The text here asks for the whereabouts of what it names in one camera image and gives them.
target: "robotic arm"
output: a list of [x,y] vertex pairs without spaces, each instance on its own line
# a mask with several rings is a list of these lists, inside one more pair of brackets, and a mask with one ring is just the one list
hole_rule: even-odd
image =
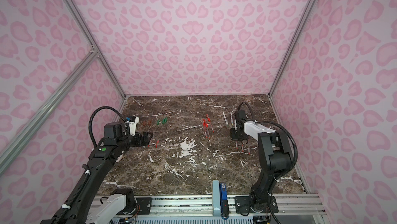
[[76,187],[52,219],[42,220],[41,224],[107,224],[119,212],[131,214],[136,211],[132,189],[117,189],[100,208],[88,216],[91,203],[117,158],[130,147],[147,146],[153,137],[153,133],[150,132],[135,133],[138,121],[139,118],[133,116],[125,123],[106,124],[104,137],[99,142],[101,145],[92,150],[87,165],[83,165],[86,171]]
[[258,141],[259,163],[261,173],[258,181],[251,187],[249,199],[236,199],[240,202],[237,212],[248,215],[250,212],[262,212],[269,207],[271,213],[278,212],[275,197],[271,195],[276,181],[288,173],[296,163],[297,150],[292,153],[288,131],[277,123],[272,123],[280,130],[267,128],[255,120],[249,120],[244,110],[234,114],[235,127],[230,130],[232,140],[248,140],[251,136]]

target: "marble table surface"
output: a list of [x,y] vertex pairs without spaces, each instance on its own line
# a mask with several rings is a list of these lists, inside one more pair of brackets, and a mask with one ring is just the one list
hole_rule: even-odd
[[[226,182],[228,194],[249,193],[261,171],[258,143],[250,139],[249,152],[248,144],[242,147],[238,142],[236,149],[230,140],[230,112],[243,101],[251,105],[256,119],[276,122],[267,95],[129,97],[122,115],[138,116],[137,132],[154,136],[149,147],[133,147],[116,163],[97,195],[109,195],[118,187],[131,187],[135,195],[206,194],[214,179]],[[210,139],[202,128],[206,114],[214,129]],[[165,116],[167,122],[162,124]],[[149,120],[152,124],[143,126]],[[296,171],[282,178],[274,192],[303,193]]]

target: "heart pattern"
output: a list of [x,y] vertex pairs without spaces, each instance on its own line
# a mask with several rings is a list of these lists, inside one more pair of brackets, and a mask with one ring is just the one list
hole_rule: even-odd
[[75,1],[133,95],[268,93],[307,2]]
[[0,153],[90,50],[62,0],[0,0]]
[[[83,172],[92,143],[88,118],[99,106],[118,108],[121,97],[94,60],[22,153],[0,178],[1,223],[40,223],[51,218],[69,196]],[[97,142],[115,114],[102,110],[92,130]]]
[[319,0],[275,92],[330,222],[396,223],[397,0]]

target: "wall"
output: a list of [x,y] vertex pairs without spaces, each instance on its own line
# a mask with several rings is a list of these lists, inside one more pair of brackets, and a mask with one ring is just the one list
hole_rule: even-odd
[[75,0],[127,94],[268,93],[307,0]]
[[[83,173],[92,142],[88,120],[99,106],[121,98],[95,60],[0,178],[0,223],[40,223],[51,218]],[[115,117],[101,110],[93,121],[97,142]]]
[[275,97],[332,223],[397,222],[397,0],[320,0]]
[[0,154],[87,55],[62,0],[0,0]]

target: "diagonal metal beam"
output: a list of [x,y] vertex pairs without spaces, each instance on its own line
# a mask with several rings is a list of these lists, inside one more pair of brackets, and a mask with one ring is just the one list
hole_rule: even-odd
[[0,155],[0,177],[23,151],[33,135],[40,129],[48,117],[50,117],[59,103],[62,102],[63,98],[69,93],[70,89],[76,84],[82,74],[97,57],[98,53],[95,50],[89,52],[51,97],[39,108],[36,114],[27,122],[26,127],[12,139],[10,145]]
[[277,88],[277,85],[280,82],[280,79],[285,71],[285,67],[287,66],[287,64],[292,56],[292,53],[296,47],[296,44],[298,44],[299,38],[301,37],[303,30],[305,29],[305,25],[309,21],[309,18],[311,16],[311,14],[313,13],[313,10],[316,8],[317,2],[318,2],[318,0],[308,0],[307,1],[306,6],[303,10],[302,16],[301,16],[301,18],[298,22],[298,25],[295,29],[295,32],[292,35],[291,42],[289,43],[287,51],[285,52],[283,61],[280,65],[280,68],[277,71],[274,82],[271,85],[271,88],[269,91],[269,97],[272,97],[272,95],[274,94],[274,92]]
[[108,64],[108,62],[106,61],[105,56],[103,55],[100,47],[98,46],[97,42],[95,41],[94,36],[92,35],[90,29],[88,28],[88,25],[85,22],[81,12],[77,8],[77,5],[75,4],[74,0],[63,0],[63,2],[66,4],[66,7],[68,8],[70,13],[72,14],[72,16],[75,19],[77,25],[81,29],[83,35],[85,36],[85,38],[87,39],[87,41],[89,42],[91,47],[93,49],[96,49],[99,52],[99,59],[100,59],[100,62],[102,64],[102,66],[105,69],[105,72],[109,76],[110,80],[112,81],[112,83],[116,87],[117,91],[122,96],[122,98],[125,98],[126,97],[126,93],[124,92],[120,82],[118,81],[118,79],[114,75],[112,69],[110,68],[110,66]]

